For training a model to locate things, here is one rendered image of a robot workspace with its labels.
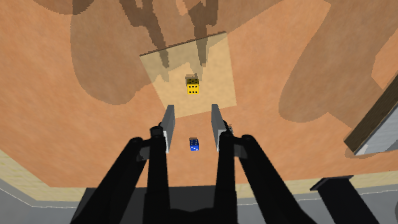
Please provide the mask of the beige flat mat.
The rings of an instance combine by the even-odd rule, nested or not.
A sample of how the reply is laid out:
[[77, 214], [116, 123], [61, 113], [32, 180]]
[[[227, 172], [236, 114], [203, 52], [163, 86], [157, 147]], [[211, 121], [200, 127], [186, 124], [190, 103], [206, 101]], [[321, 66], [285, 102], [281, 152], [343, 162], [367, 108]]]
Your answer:
[[[139, 56], [163, 104], [175, 118], [236, 106], [227, 32]], [[187, 94], [187, 79], [199, 79], [199, 94]]]

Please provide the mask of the blue die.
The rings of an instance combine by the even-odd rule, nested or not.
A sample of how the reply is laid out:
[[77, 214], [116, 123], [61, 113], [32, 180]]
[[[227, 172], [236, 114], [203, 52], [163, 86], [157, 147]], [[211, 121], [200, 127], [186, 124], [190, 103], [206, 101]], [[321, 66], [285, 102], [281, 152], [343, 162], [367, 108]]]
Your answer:
[[190, 149], [191, 149], [191, 151], [199, 150], [198, 139], [190, 140]]

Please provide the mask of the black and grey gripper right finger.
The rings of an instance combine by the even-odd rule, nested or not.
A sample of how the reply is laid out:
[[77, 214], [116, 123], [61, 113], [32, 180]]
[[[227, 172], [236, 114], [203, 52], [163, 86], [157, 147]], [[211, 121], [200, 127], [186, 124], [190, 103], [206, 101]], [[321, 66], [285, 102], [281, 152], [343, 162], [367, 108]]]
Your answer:
[[211, 224], [238, 224], [234, 152], [266, 224], [317, 224], [301, 209], [256, 139], [230, 132], [218, 104], [212, 104], [211, 124], [219, 152]]

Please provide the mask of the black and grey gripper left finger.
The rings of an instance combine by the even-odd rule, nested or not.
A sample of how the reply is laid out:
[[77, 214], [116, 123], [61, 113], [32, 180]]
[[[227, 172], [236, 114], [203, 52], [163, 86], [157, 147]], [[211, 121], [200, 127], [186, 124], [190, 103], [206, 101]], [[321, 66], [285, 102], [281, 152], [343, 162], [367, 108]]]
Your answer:
[[[161, 125], [160, 125], [161, 124]], [[70, 224], [120, 224], [149, 159], [142, 224], [169, 224], [167, 157], [175, 127], [174, 105], [150, 128], [150, 139], [129, 140], [80, 214]]]

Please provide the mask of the yellow die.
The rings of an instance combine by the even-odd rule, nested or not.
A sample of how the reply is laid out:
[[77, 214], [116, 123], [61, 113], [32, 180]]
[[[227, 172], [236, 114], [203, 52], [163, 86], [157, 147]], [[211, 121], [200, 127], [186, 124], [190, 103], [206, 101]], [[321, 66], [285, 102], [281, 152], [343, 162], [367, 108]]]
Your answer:
[[187, 79], [187, 94], [199, 94], [199, 79]]

